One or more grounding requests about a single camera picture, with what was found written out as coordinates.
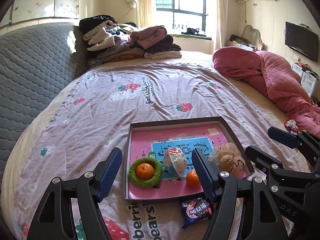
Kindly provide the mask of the blue white bowl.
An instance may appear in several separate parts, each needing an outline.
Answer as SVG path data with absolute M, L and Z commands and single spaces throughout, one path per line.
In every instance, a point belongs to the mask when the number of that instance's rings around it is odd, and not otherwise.
M 174 175 L 175 177 L 178 177 L 180 179 L 186 178 L 185 171 L 188 167 L 187 159 L 180 148 L 170 147 L 166 150 L 163 159 L 163 166 L 170 174 Z

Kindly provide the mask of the cream curtain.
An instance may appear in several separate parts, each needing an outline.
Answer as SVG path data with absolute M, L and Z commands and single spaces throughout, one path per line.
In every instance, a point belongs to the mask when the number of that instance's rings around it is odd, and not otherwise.
M 139 27 L 149 27 L 152 25 L 152 0 L 127 0 L 127 4 L 131 9 L 136 9 Z

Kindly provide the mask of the grey quilted headboard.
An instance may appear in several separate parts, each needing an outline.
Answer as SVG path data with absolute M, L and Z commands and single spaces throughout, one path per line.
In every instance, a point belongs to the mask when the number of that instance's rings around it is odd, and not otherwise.
M 1 172 L 23 131 L 86 70 L 83 34 L 72 23 L 31 25 L 1 35 Z

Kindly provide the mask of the orange mandarin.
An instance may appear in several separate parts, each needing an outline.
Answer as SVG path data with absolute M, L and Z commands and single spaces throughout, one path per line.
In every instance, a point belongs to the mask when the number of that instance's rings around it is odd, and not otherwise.
M 136 168 L 136 176 L 142 180 L 149 180 L 154 174 L 154 168 L 149 163 L 141 163 Z
M 186 175 L 186 182 L 189 187 L 200 187 L 201 183 L 195 169 L 189 171 Z

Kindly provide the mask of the blossom painted wall panel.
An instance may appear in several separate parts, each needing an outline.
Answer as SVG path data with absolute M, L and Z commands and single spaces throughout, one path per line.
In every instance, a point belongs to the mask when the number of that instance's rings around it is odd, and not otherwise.
M 14 0 L 1 27 L 41 18 L 78 18 L 79 0 Z

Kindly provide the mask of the brown walnut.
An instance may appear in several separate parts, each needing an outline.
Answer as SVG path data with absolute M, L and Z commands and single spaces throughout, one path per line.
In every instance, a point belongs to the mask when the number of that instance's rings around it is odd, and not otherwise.
M 220 170 L 231 172 L 233 169 L 233 156 L 232 155 L 224 155 L 219 160 Z

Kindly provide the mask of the pink strawberry bear duvet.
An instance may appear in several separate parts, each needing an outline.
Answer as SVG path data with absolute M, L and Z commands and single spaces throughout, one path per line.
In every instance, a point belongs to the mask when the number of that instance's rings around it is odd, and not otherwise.
M 40 129 L 14 188 L 6 218 L 17 239 L 26 239 L 40 199 L 54 177 L 74 179 L 125 150 L 132 123 L 220 116 L 243 146 L 254 145 L 291 170 L 302 170 L 294 150 L 271 140 L 272 125 L 232 81 L 216 70 L 180 64 L 139 64 L 91 70 L 80 78 L 52 120 Z

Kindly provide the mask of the black flat television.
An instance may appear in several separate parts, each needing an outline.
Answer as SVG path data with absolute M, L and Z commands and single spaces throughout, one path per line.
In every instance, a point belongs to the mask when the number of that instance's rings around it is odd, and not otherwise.
M 312 61 L 318 61 L 319 36 L 308 28 L 286 22 L 285 45 Z

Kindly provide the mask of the cream drawstring pouch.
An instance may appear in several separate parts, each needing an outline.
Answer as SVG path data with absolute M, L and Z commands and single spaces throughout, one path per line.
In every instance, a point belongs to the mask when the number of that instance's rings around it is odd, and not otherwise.
M 234 143 L 215 146 L 208 160 L 214 162 L 220 171 L 226 171 L 235 178 L 241 179 L 246 176 L 245 160 Z

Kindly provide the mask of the small toy figure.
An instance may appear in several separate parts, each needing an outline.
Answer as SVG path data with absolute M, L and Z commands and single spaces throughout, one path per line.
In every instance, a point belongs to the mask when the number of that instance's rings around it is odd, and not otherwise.
M 286 120 L 284 122 L 284 127 L 289 133 L 298 133 L 299 128 L 297 126 L 297 123 L 294 119 Z

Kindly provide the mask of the pink quilted blanket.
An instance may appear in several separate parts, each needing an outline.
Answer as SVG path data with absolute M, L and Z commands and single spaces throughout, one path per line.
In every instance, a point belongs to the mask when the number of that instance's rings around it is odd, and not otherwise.
M 243 80 L 271 100 L 300 131 L 319 137 L 319 107 L 300 84 L 300 77 L 280 55 L 223 47 L 213 54 L 213 66 L 223 76 Z

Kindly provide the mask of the white drawer cabinet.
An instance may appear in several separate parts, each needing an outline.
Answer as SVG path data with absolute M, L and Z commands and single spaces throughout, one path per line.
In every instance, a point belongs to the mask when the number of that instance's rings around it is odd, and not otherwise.
M 291 69 L 301 77 L 300 84 L 308 96 L 313 97 L 319 84 L 319 75 L 309 68 L 302 67 L 294 62 L 291 63 Z

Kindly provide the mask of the pile of folded clothes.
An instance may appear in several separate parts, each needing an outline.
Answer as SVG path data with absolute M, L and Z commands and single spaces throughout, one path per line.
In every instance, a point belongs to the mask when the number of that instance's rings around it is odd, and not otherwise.
M 132 23 L 118 23 L 109 15 L 81 19 L 79 30 L 87 43 L 88 68 L 109 62 L 135 59 L 178 59 L 181 47 L 162 25 L 138 29 Z

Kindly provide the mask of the blue oreo snack pack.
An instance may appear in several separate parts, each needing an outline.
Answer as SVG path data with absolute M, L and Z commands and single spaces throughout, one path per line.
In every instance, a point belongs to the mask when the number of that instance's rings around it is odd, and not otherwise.
M 182 202 L 181 214 L 184 225 L 181 227 L 185 230 L 189 225 L 210 219 L 213 213 L 211 204 L 203 198 L 195 198 Z

